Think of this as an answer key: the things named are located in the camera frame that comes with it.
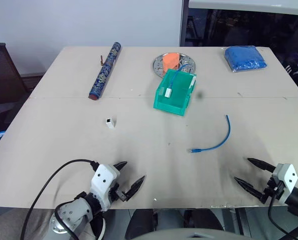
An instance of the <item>blue plastic package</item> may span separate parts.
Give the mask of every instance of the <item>blue plastic package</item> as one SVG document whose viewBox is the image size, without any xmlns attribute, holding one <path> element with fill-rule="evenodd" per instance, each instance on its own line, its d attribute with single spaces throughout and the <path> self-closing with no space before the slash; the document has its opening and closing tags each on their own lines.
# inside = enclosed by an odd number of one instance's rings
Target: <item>blue plastic package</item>
<svg viewBox="0 0 298 240">
<path fill-rule="evenodd" d="M 262 69 L 267 66 L 255 46 L 230 46 L 224 57 L 233 72 Z"/>
</svg>

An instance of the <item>black cable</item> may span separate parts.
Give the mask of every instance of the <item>black cable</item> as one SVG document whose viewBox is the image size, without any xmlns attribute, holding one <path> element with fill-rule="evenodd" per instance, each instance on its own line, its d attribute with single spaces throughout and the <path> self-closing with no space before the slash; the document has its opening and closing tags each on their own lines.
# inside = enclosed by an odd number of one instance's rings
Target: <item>black cable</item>
<svg viewBox="0 0 298 240">
<path fill-rule="evenodd" d="M 280 226 L 273 220 L 273 218 L 272 218 L 272 216 L 271 216 L 271 210 L 272 210 L 272 208 L 273 208 L 273 204 L 274 204 L 274 201 L 275 201 L 276 197 L 277 197 L 277 192 L 275 192 L 275 193 L 273 194 L 273 196 L 272 196 L 272 198 L 271 198 L 271 201 L 270 201 L 269 208 L 268 208 L 268 218 L 269 218 L 270 222 L 271 222 L 277 229 L 279 229 L 281 232 L 283 232 L 284 234 L 288 235 L 289 237 L 291 237 L 291 238 L 294 239 L 294 240 L 298 240 L 298 238 L 292 236 L 289 232 L 287 232 L 286 230 L 284 230 L 282 227 L 280 227 Z"/>
<path fill-rule="evenodd" d="M 77 163 L 77 162 L 85 162 L 85 163 L 90 163 L 90 165 L 92 166 L 92 168 L 94 169 L 95 164 L 97 165 L 98 163 L 91 161 L 91 160 L 86 160 L 86 159 L 76 159 L 76 160 L 71 160 L 66 162 L 64 165 L 62 165 L 61 167 L 59 167 L 52 175 L 51 177 L 49 177 L 49 179 L 45 182 L 45 184 L 43 185 L 42 189 L 40 190 L 40 192 L 38 193 L 37 197 L 35 198 L 35 200 L 33 201 L 31 207 L 29 208 L 29 211 L 27 213 L 27 215 L 25 216 L 25 220 L 23 222 L 23 226 L 22 226 L 22 230 L 21 230 L 21 235 L 20 235 L 20 240 L 24 240 L 25 239 L 25 233 L 26 233 L 26 228 L 27 228 L 27 224 L 29 221 L 29 217 L 31 212 L 34 209 L 34 206 L 36 205 L 38 199 L 40 198 L 41 194 L 43 193 L 43 191 L 45 190 L 45 188 L 47 187 L 47 185 L 49 184 L 49 182 L 53 179 L 53 177 L 61 170 L 63 169 L 65 166 L 72 164 L 72 163 Z"/>
<path fill-rule="evenodd" d="M 67 201 L 64 203 L 59 204 L 55 209 L 54 209 L 54 216 L 57 219 L 57 221 L 60 223 L 60 225 L 69 233 L 69 235 L 74 239 L 74 240 L 79 240 L 79 238 L 77 237 L 77 235 L 71 231 L 71 229 L 64 223 L 64 221 L 61 219 L 61 217 L 59 216 L 59 209 L 66 204 L 72 203 L 73 201 Z"/>
</svg>

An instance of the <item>blue patterned cylinder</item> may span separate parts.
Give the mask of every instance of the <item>blue patterned cylinder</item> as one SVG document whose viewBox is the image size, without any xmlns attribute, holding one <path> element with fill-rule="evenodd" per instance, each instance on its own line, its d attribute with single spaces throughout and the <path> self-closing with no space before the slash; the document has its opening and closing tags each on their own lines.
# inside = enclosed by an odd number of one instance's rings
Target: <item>blue patterned cylinder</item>
<svg viewBox="0 0 298 240">
<path fill-rule="evenodd" d="M 105 60 L 97 79 L 95 80 L 91 91 L 89 93 L 89 98 L 92 100 L 97 100 L 100 98 L 101 93 L 103 92 L 103 89 L 106 85 L 106 82 L 109 78 L 109 75 L 113 69 L 115 60 L 118 57 L 118 54 L 120 52 L 121 45 L 119 42 L 115 42 L 107 56 L 107 59 Z"/>
</svg>

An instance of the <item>white wall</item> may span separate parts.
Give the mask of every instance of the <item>white wall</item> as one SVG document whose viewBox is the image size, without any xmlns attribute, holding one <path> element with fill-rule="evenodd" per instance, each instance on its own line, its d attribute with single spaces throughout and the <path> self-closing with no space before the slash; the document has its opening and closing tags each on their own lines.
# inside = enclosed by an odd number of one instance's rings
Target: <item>white wall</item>
<svg viewBox="0 0 298 240">
<path fill-rule="evenodd" d="M 0 0 L 0 42 L 39 73 L 64 46 L 179 46 L 181 15 L 182 0 Z"/>
</svg>

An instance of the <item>metal plate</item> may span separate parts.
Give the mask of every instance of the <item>metal plate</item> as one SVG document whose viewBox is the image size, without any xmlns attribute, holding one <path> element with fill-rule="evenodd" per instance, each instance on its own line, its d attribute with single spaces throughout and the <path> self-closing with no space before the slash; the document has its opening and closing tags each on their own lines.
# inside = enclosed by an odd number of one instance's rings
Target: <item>metal plate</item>
<svg viewBox="0 0 298 240">
<path fill-rule="evenodd" d="M 153 71 L 155 72 L 155 74 L 157 74 L 161 78 L 163 78 L 164 75 L 166 74 L 164 72 L 164 68 L 163 68 L 163 56 L 165 56 L 169 53 L 170 52 L 164 53 L 164 54 L 156 57 L 153 61 L 153 64 L 152 64 Z M 183 69 L 181 69 L 181 72 L 195 73 L 195 71 L 196 71 L 195 61 L 191 57 L 189 57 L 185 54 L 182 54 L 182 53 L 179 53 L 179 52 L 178 52 L 178 54 L 179 54 L 179 68 L 182 65 L 189 64 L 189 65 L 185 66 Z"/>
</svg>

